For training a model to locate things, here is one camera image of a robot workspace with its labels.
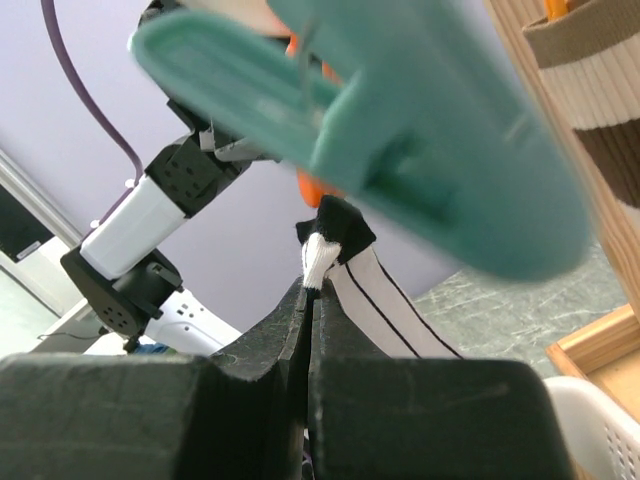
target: brown stripe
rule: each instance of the brown stripe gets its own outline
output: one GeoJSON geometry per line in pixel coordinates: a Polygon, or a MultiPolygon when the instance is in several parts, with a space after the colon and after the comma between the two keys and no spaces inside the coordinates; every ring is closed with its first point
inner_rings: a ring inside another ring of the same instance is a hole
{"type": "Polygon", "coordinates": [[[573,0],[569,10],[559,20],[544,18],[524,28],[539,68],[590,57],[640,31],[638,0],[573,0]]]}
{"type": "Polygon", "coordinates": [[[640,208],[640,120],[576,134],[618,200],[640,208]]]}

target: black stripe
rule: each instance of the black stripe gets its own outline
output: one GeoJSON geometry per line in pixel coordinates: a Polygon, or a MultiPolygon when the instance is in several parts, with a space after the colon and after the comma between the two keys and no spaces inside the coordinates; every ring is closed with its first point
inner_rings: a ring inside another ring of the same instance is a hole
{"type": "Polygon", "coordinates": [[[298,235],[298,241],[300,245],[304,245],[311,234],[316,230],[316,219],[307,220],[306,222],[296,223],[296,234],[298,235]]]}
{"type": "Polygon", "coordinates": [[[360,290],[360,293],[362,293],[362,295],[364,295],[364,297],[369,301],[369,303],[376,310],[376,312],[378,312],[378,315],[380,315],[384,319],[384,321],[387,322],[387,325],[389,325],[391,330],[393,330],[395,332],[395,334],[398,336],[398,338],[400,338],[400,340],[403,341],[403,343],[407,346],[407,348],[409,350],[411,350],[411,352],[417,358],[420,358],[420,354],[418,354],[418,352],[416,352],[416,350],[411,346],[411,344],[407,341],[407,339],[402,336],[402,334],[398,331],[398,329],[395,327],[395,325],[393,323],[391,323],[391,321],[382,312],[382,310],[380,310],[380,308],[375,304],[375,302],[371,299],[371,297],[367,294],[367,292],[364,291],[364,288],[362,288],[362,286],[358,283],[356,278],[353,276],[353,273],[351,272],[351,267],[349,267],[348,263],[345,264],[345,267],[347,268],[347,273],[349,274],[349,277],[351,277],[351,281],[358,288],[358,290],[360,290]]]}
{"type": "Polygon", "coordinates": [[[438,340],[442,346],[444,348],[446,348],[447,350],[449,350],[451,353],[453,353],[457,358],[459,359],[463,359],[462,355],[460,355],[458,352],[456,352],[456,350],[449,345],[447,342],[445,342],[442,338],[440,338],[440,336],[433,330],[433,328],[431,328],[431,326],[424,320],[424,318],[422,318],[422,315],[420,315],[420,312],[418,312],[418,310],[416,310],[416,307],[413,305],[413,303],[411,302],[411,300],[409,300],[409,298],[407,297],[407,295],[404,293],[404,291],[402,291],[402,289],[398,286],[398,284],[395,282],[395,280],[391,277],[391,275],[389,275],[389,273],[385,270],[385,268],[382,266],[382,264],[380,263],[380,261],[378,261],[378,265],[380,266],[380,268],[382,269],[382,273],[384,273],[385,277],[387,277],[387,280],[389,280],[394,287],[396,287],[396,290],[398,291],[398,293],[400,295],[402,295],[402,298],[404,298],[404,301],[407,302],[407,305],[409,305],[409,307],[411,308],[411,310],[413,311],[413,313],[416,315],[416,317],[418,317],[418,320],[420,320],[420,323],[422,323],[422,325],[425,326],[425,328],[427,330],[429,330],[429,332],[431,333],[431,335],[433,335],[436,340],[438,340]]]}
{"type": "Polygon", "coordinates": [[[309,250],[309,242],[305,242],[302,246],[302,268],[304,268],[304,273],[307,273],[307,252],[309,250]]]}

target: orange clip part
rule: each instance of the orange clip part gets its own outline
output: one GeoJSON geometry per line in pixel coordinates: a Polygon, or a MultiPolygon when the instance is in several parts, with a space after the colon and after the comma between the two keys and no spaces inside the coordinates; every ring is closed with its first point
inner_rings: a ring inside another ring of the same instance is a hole
{"type": "Polygon", "coordinates": [[[547,19],[552,22],[569,13],[566,0],[544,0],[547,19]]]}
{"type": "MultiPolygon", "coordinates": [[[[298,38],[295,35],[291,35],[286,54],[294,55],[297,48],[298,38]]],[[[338,76],[326,63],[322,64],[322,73],[331,80],[339,82],[338,76]]],[[[298,189],[300,190],[300,195],[304,203],[311,208],[318,208],[322,197],[325,195],[340,195],[336,189],[319,182],[302,170],[298,170],[298,189]]]]}

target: black bracket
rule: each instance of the black bracket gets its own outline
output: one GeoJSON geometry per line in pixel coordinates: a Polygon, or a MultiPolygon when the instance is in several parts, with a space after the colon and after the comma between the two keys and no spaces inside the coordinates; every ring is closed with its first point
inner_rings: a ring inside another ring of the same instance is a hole
{"type": "MultiPolygon", "coordinates": [[[[242,175],[251,162],[222,162],[214,152],[203,151],[200,132],[206,131],[210,124],[173,100],[167,105],[191,133],[181,142],[165,147],[145,173],[190,218],[242,175]]],[[[222,132],[218,135],[224,136],[226,141],[235,141],[222,132]]]]}
{"type": "Polygon", "coordinates": [[[527,365],[367,342],[335,292],[311,304],[296,282],[211,359],[9,357],[0,478],[300,479],[307,425],[317,480],[574,478],[527,365]]]}
{"type": "Polygon", "coordinates": [[[80,246],[60,263],[100,320],[128,337],[144,332],[150,318],[159,318],[159,306],[182,285],[178,270],[158,250],[114,281],[105,279],[82,257],[80,246]]]}

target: striped fabric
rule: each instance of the striped fabric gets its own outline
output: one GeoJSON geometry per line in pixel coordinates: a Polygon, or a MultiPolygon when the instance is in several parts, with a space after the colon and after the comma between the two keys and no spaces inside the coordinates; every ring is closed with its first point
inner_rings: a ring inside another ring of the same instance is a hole
{"type": "Polygon", "coordinates": [[[524,29],[549,94],[640,227],[640,1],[574,0],[524,29]]]}
{"type": "Polygon", "coordinates": [[[359,210],[325,195],[316,218],[297,230],[303,285],[311,298],[331,282],[345,315],[391,357],[461,358],[380,264],[376,237],[359,210]]]}

